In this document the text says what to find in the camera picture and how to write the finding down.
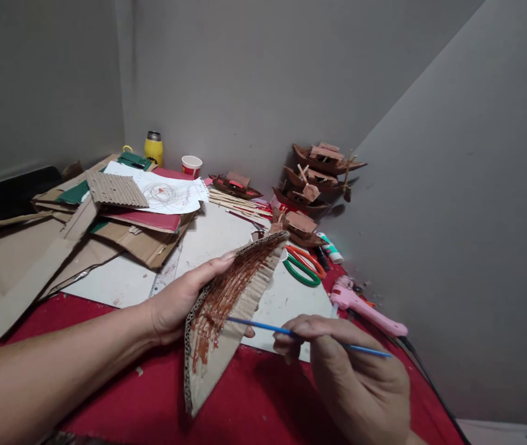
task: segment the black cable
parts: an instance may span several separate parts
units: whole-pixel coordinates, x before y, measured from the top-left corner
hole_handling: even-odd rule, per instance
[[[397,338],[401,341],[401,343],[404,344],[404,346],[407,348],[407,350],[410,351],[411,354],[413,355],[413,358],[416,360],[417,364],[421,368],[422,373],[424,374],[424,377],[426,377],[426,381],[428,382],[428,384],[430,385],[430,387],[432,388],[432,390],[436,394],[436,397],[438,397],[438,400],[440,401],[442,407],[444,408],[445,412],[449,416],[450,421],[453,423],[453,426],[457,430],[457,433],[459,433],[459,436],[461,436],[461,440],[463,441],[463,443],[465,445],[471,445],[471,442],[469,442],[469,439],[465,436],[463,430],[461,429],[461,427],[457,423],[457,419],[455,418],[453,413],[450,411],[449,407],[444,402],[444,400],[442,400],[441,394],[438,392],[438,389],[436,389],[436,385],[434,384],[434,382],[430,378],[430,375],[428,374],[428,371],[426,371],[426,368],[424,367],[424,364],[419,359],[419,355],[416,352],[416,349],[412,346],[411,342],[407,339],[407,337],[401,336],[401,337],[397,337]]]

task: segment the brown boat model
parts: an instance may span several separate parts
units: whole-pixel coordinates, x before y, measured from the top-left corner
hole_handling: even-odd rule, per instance
[[[320,146],[308,149],[292,144],[292,150],[299,164],[333,176],[339,176],[367,165],[367,163],[355,163],[344,159],[343,154]]]
[[[307,184],[302,180],[302,177],[290,167],[284,166],[284,171],[288,175],[288,179],[292,185],[296,187],[304,187]],[[335,176],[325,175],[311,169],[306,170],[305,175],[308,183],[315,185],[321,193],[344,192],[345,182],[338,181]]]
[[[285,210],[274,209],[274,222],[271,224],[269,234],[288,231],[290,240],[301,247],[320,247],[328,244],[314,233],[316,228],[317,224],[300,211],[291,211],[286,215]]]
[[[226,176],[209,175],[212,185],[221,192],[228,195],[246,200],[261,198],[263,193],[259,193],[253,187],[249,187],[251,180],[235,172],[228,172]]]
[[[318,211],[325,210],[329,207],[329,204],[320,199],[308,200],[304,193],[297,192],[296,190],[289,190],[287,194],[284,195],[284,192],[281,189],[277,187],[273,187],[273,189],[274,195],[278,201],[295,210]]]

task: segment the red tablecloth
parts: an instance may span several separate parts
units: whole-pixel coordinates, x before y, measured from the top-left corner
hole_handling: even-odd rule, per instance
[[[326,288],[340,273],[337,269],[329,273]],[[61,294],[33,306],[0,345],[113,310]],[[373,332],[372,326],[369,330],[408,370],[412,429],[431,445],[461,444],[435,394],[405,353]],[[288,367],[279,355],[241,345],[193,421],[184,414],[182,364],[181,343],[152,350],[99,390],[59,428],[123,443],[345,442],[311,384],[308,363]]]

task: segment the red notebook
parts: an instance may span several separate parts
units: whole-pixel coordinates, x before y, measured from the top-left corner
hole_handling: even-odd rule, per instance
[[[191,175],[160,167],[152,170],[152,173],[171,179],[193,180],[193,176]],[[165,215],[140,210],[129,210],[121,207],[109,207],[108,211],[103,213],[103,216],[165,233],[176,233],[179,230],[179,224],[181,222],[181,217],[177,214]]]

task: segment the red paper cup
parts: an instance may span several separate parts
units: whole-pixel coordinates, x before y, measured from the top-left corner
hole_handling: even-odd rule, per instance
[[[183,163],[183,173],[191,175],[193,178],[200,176],[200,169],[203,164],[200,158],[196,158],[195,156],[183,156],[181,162]]]

